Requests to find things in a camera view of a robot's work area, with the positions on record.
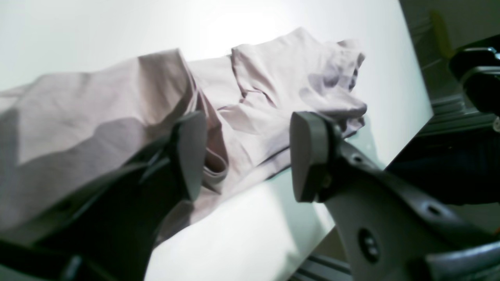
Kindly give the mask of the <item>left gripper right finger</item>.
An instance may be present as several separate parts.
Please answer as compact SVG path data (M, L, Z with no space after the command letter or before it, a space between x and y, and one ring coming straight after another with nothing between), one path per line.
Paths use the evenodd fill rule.
M323 203L355 281L498 281L499 240L380 169L314 112L290 122L293 192Z

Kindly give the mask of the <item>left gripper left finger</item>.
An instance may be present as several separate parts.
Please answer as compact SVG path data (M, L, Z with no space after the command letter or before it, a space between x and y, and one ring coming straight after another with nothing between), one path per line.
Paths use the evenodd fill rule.
M1 232L2 281L142 281L164 219L200 194L207 121L200 111L121 167Z

